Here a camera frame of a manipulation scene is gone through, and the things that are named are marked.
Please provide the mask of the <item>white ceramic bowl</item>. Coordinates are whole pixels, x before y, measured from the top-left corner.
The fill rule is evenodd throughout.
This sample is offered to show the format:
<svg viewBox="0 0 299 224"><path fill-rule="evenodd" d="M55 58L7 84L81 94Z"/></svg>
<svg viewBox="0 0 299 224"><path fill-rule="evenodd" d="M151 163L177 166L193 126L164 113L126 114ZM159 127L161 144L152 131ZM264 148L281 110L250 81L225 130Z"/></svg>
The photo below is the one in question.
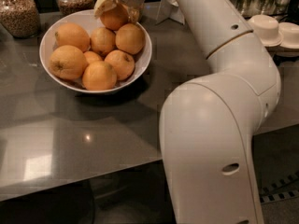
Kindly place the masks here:
<svg viewBox="0 0 299 224"><path fill-rule="evenodd" d="M82 28L84 28L89 34L98 27L103 27L104 24L97 20L93 15L93 10L84 10L80 11L71 15L68 15L66 17L63 17L56 21L44 34L40 46L39 46L39 58L41 61L41 64L43 65L44 70L47 72L47 74L58 84L60 84L63 87L66 87L73 91L78 91L82 93L89 93L89 94L111 94L115 93L117 91L120 91L121 89L131 85L134 83L138 78L140 78L144 72L147 70L151 55L152 55L152 44L151 39L146 31L146 29L138 23L137 25L140 27L140 29L145 34L145 46L142 50L140 50L136 56L135 56L135 71L124 81L119 81L116 83L116 86L112 90L106 90L106 91L87 91L81 82L81 79L75 79L74 81L67 81L60 79L53 75L49 70L49 61L50 61L50 55L54 52L54 50L57 48L56 41L54 34L56 30L59 28L60 25L67 23L67 22L73 22L78 25L80 25Z"/></svg>

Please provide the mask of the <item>small hidden orange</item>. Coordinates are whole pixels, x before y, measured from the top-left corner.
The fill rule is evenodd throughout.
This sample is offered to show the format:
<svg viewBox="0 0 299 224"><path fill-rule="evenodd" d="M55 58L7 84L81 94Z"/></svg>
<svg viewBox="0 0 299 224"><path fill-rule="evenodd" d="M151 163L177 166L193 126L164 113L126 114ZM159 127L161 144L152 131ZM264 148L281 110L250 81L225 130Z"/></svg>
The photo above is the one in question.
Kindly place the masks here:
<svg viewBox="0 0 299 224"><path fill-rule="evenodd" d="M97 61L102 61L102 57L100 55L98 55L96 52L93 51L86 51L84 53L84 56L87 60L88 63L94 63Z"/></svg>

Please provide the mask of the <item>right glass cereal jar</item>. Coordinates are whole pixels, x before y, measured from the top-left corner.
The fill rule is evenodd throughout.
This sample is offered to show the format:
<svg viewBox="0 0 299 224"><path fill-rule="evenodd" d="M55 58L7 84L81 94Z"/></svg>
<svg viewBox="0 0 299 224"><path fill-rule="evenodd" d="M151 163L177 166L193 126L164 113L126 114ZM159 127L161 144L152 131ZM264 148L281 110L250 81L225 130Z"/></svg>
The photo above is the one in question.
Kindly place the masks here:
<svg viewBox="0 0 299 224"><path fill-rule="evenodd" d="M145 4L143 3L137 8L137 21L138 22L140 22L142 19L144 6L145 6Z"/></svg>

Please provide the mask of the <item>white folded card stand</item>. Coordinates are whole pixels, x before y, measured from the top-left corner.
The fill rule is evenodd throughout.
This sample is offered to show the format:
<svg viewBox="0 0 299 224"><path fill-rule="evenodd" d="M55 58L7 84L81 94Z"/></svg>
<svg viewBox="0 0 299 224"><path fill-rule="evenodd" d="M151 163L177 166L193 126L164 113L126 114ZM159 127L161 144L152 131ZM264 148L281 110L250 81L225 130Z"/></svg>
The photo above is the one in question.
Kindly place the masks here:
<svg viewBox="0 0 299 224"><path fill-rule="evenodd" d="M156 23L162 23L166 20L176 21L182 25L185 24L185 18L181 12L176 0L161 0L156 16Z"/></svg>

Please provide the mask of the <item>left glass cereal jar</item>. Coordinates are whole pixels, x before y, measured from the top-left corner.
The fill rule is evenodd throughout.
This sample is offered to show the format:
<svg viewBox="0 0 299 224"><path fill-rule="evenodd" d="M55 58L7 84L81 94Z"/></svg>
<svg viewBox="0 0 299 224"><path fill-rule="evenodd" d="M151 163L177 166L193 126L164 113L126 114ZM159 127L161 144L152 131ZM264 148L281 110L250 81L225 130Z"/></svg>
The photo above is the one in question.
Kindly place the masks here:
<svg viewBox="0 0 299 224"><path fill-rule="evenodd" d="M40 30L34 0L0 0L0 23L14 37L27 38Z"/></svg>

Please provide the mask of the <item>glass cup right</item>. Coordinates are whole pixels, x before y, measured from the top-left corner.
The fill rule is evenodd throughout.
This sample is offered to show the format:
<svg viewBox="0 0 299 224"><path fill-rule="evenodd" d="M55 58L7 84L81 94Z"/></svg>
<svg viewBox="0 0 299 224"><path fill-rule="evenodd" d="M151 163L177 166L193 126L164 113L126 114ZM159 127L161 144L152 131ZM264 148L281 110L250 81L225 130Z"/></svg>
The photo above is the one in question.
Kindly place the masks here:
<svg viewBox="0 0 299 224"><path fill-rule="evenodd" d="M276 0L275 13L283 14L287 10L290 1L291 0Z"/></svg>

